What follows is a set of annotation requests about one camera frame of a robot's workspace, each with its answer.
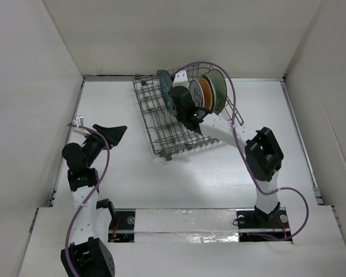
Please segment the white plate red characters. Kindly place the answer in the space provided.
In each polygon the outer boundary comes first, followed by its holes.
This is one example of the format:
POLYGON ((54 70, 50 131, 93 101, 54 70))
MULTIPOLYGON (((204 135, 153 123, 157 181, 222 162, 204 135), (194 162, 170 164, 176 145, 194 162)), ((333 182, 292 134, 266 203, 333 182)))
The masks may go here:
POLYGON ((196 107, 205 106, 204 92, 202 90, 200 83, 197 80, 193 80, 190 82, 189 92, 196 107))

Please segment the dark blue round plate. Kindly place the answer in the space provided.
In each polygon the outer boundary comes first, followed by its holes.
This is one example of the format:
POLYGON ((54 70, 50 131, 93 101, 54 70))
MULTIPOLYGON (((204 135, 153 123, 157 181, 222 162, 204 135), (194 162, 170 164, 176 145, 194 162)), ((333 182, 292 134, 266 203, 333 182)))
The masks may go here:
POLYGON ((166 109, 172 116, 176 117, 176 109, 174 107, 172 98, 169 95, 169 91, 172 88, 171 75, 166 70, 159 70, 158 78, 159 78, 159 89, 160 89, 162 98, 164 100, 166 109))

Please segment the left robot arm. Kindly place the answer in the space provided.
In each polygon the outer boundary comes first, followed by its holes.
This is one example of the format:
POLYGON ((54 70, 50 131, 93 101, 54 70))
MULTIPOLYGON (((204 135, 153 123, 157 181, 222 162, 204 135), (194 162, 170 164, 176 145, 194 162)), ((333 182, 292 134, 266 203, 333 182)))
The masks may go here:
POLYGON ((68 276, 114 276, 115 263, 106 244, 109 229, 118 220, 112 201, 99 197, 105 175, 92 164, 101 151, 110 152, 119 144, 127 126, 94 124, 87 131, 83 144, 68 143, 62 150, 75 213, 61 250, 61 262, 68 276))

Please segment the orange woven round plate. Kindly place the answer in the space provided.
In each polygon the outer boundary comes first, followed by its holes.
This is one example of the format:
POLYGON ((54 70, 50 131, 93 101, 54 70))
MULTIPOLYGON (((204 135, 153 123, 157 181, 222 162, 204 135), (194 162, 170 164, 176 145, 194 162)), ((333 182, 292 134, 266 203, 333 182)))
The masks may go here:
POLYGON ((213 91, 209 81, 205 78, 200 78, 198 82, 204 94, 204 107, 207 110, 213 111, 214 98, 213 98, 213 91))

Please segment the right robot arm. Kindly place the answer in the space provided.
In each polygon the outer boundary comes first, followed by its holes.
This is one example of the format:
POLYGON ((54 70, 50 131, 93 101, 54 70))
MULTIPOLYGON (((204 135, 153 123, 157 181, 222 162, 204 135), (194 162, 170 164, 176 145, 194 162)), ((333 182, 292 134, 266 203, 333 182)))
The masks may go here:
POLYGON ((215 113, 195 106, 189 90, 183 86, 169 89, 168 94, 177 110, 177 120, 186 129, 238 149, 256 187, 255 220, 258 225, 268 227, 280 209, 277 179, 284 158, 272 130, 237 128, 215 113))

